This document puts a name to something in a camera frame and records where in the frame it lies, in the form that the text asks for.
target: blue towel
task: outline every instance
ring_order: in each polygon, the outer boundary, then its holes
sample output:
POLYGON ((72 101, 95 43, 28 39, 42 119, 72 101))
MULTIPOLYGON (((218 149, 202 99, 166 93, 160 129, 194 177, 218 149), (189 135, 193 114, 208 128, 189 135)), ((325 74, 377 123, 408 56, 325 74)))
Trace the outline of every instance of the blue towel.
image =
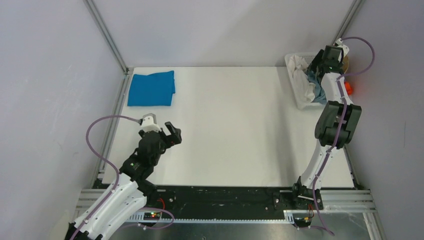
POLYGON ((315 89, 313 91, 315 93, 315 98, 312 102, 313 103, 320 103, 320 104, 327 104, 326 92, 321 87, 321 84, 318 82, 317 78, 315 77, 314 72, 312 72, 310 70, 306 71, 306 75, 307 75, 308 81, 315 84, 315 89))
POLYGON ((175 93, 174 71, 150 75, 134 74, 129 87, 128 106, 171 106, 175 93))

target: cable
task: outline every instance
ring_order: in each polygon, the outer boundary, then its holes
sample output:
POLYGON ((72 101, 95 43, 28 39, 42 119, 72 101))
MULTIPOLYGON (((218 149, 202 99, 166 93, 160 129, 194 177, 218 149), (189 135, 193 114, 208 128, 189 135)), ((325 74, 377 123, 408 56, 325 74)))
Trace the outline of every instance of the cable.
POLYGON ((118 230, 130 228, 130 227, 143 227, 143 228, 146 228, 146 229, 159 230, 159 229, 167 228, 167 227, 171 226, 175 222, 174 215, 170 211, 165 210, 165 209, 159 209, 159 208, 154 208, 154 207, 143 207, 139 211, 165 212, 166 214, 168 214, 172 218, 172 220, 167 225, 160 226, 160 227, 151 227, 151 226, 143 225, 141 223, 133 223, 133 224, 128 224, 128 225, 125 225, 125 226, 121 226, 118 230))
POLYGON ((97 124, 98 122, 105 120, 105 119, 112 119, 112 118, 122 118, 122 119, 128 119, 131 120, 133 122, 139 123, 138 119, 129 117, 129 116, 123 116, 123 115, 109 115, 109 116, 104 116, 101 117, 97 120, 95 120, 94 122, 92 122, 92 124, 90 124, 90 126, 87 129, 87 132, 85 134, 85 141, 87 142, 88 147, 90 148, 90 150, 94 153, 94 155, 96 155, 97 157, 99 157, 101 160, 105 161, 107 164, 109 164, 113 170, 115 170, 116 173, 116 181, 111 189, 111 191, 109 191, 107 193, 107 195, 98 203, 97 206, 94 207, 94 209, 87 215, 87 217, 81 222, 81 224, 76 228, 75 232, 72 234, 72 236, 70 237, 70 240, 74 240, 74 238, 77 236, 78 232, 81 230, 81 228, 84 226, 84 224, 86 223, 85 220, 89 220, 92 215, 106 202, 106 200, 112 195, 112 191, 115 190, 118 186, 118 182, 119 182, 119 170, 118 168, 109 160, 107 160, 105 157, 103 157, 102 155, 100 155, 100 153, 98 153, 93 146, 90 143, 89 140, 89 135, 90 135, 90 131, 93 128, 93 126, 95 124, 97 124))
POLYGON ((343 59, 345 58, 345 51, 343 50, 343 47, 341 47, 341 58, 340 62, 338 64, 343 65, 343 59))
POLYGON ((368 47, 371 49, 371 53, 372 53, 372 59, 371 62, 369 63, 369 65, 363 69, 362 71, 358 71, 358 72, 353 72, 353 73, 346 73, 346 74, 342 74, 338 77, 338 79, 341 79, 343 77, 347 77, 347 76, 357 76, 360 74, 365 73, 366 71, 368 71, 374 64, 374 60, 376 59, 376 52, 374 51, 374 47, 371 45, 371 43, 365 39, 363 39, 362 37, 359 36, 348 36, 348 37, 344 37, 341 40, 349 40, 349 39, 357 39, 357 40, 361 40, 362 42, 366 43, 368 45, 368 47))
POLYGON ((311 204, 307 205, 307 209, 309 211, 309 218, 311 219, 311 218, 315 217, 314 207, 312 207, 311 204))
POLYGON ((164 202, 164 200, 160 197, 157 201, 158 202, 161 202, 162 203, 162 209, 165 209, 165 202, 164 202))
POLYGON ((321 224, 322 224, 323 227, 321 227, 321 226, 311 226, 310 227, 310 228, 314 227, 314 228, 323 229, 323 230, 327 231, 331 236, 334 236, 335 234, 334 234, 334 232, 332 232, 327 227, 326 223, 324 222, 324 220, 321 217, 320 209, 318 208, 317 197, 315 195, 315 186, 316 186, 316 183, 318 181, 318 178, 321 176, 321 173, 323 172, 323 170, 324 170, 324 168, 327 164, 327 161, 329 160, 331 151, 337 145, 337 141, 339 140, 339 135, 340 135, 340 132, 341 132, 341 129, 342 129, 343 120, 345 119, 346 111, 348 109, 348 103, 346 102, 345 92, 343 91, 343 87, 342 87, 342 83, 341 83, 340 79, 347 77, 347 76, 357 76, 357 75, 365 73, 366 71, 368 71, 371 68, 371 66, 373 66, 374 60, 376 59, 376 52, 374 51, 374 48, 371 45, 371 43, 369 43, 367 40, 363 39, 362 37, 358 37, 358 36, 345 37, 345 38, 342 38, 341 40, 344 41, 344 40, 349 40, 349 39, 357 39, 357 40, 361 40, 362 42, 366 43, 369 46, 369 48, 371 49, 372 59, 371 59, 371 62, 369 63, 369 65, 365 69, 363 69, 359 72, 342 74, 342 75, 338 76, 337 79, 336 79, 338 90, 340 91, 340 95, 341 95, 341 100, 343 101, 343 111, 341 113, 340 121, 337 125, 337 131, 335 133, 334 141, 333 141, 331 147, 327 150, 327 154, 325 155, 325 158, 324 158, 324 161, 322 162, 321 168, 319 169, 318 173, 315 175, 315 178, 314 178, 313 184, 312 184, 313 203, 315 204, 316 213, 317 213, 319 220, 321 221, 321 224))

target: red wire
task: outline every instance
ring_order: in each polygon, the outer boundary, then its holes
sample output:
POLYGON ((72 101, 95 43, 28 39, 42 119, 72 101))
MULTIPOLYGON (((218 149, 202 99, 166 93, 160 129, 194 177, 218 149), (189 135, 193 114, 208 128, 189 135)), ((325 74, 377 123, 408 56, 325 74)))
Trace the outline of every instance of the red wire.
POLYGON ((307 209, 312 211, 312 216, 310 218, 313 218, 315 216, 315 212, 314 212, 314 207, 312 206, 312 204, 308 204, 307 209))
POLYGON ((164 200, 162 198, 159 198, 157 201, 158 202, 162 202, 162 209, 165 209, 165 202, 164 202, 164 200))

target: orange object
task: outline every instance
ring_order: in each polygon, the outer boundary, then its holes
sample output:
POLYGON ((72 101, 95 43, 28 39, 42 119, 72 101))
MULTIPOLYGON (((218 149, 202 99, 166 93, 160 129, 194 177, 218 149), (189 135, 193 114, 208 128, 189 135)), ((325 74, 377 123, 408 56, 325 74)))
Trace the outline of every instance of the orange object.
POLYGON ((354 93, 354 89, 351 87, 349 82, 344 82, 344 87, 346 88, 347 95, 352 95, 354 93))

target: white cloth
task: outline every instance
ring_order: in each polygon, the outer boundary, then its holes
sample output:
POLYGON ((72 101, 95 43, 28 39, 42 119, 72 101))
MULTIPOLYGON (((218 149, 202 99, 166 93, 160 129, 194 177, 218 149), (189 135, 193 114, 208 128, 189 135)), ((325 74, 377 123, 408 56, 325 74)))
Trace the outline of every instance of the white cloth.
POLYGON ((293 78, 293 91, 297 101, 301 103, 301 106, 298 106, 301 109, 315 99, 315 83, 308 80, 304 72, 307 68, 308 63, 305 59, 297 55, 291 56, 287 64, 288 74, 293 78))

